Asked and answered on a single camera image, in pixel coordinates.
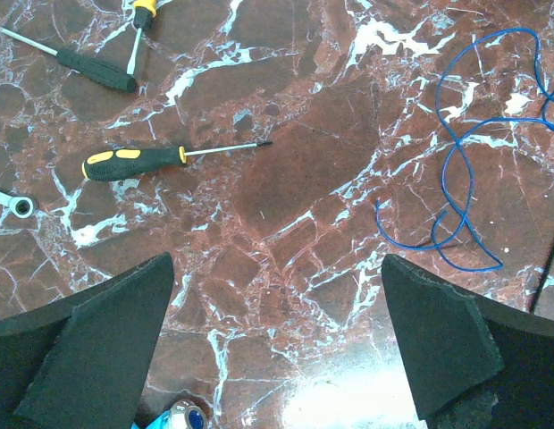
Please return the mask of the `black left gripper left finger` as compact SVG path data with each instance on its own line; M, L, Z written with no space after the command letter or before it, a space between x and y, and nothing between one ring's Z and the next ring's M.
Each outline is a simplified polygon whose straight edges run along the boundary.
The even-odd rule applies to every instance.
M157 255L0 320L0 428L129 428L174 283Z

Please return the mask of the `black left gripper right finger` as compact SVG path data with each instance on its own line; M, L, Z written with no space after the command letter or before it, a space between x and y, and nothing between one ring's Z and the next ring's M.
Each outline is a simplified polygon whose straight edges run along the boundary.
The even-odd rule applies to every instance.
M388 254L382 283L416 413L431 428L554 428L554 321Z

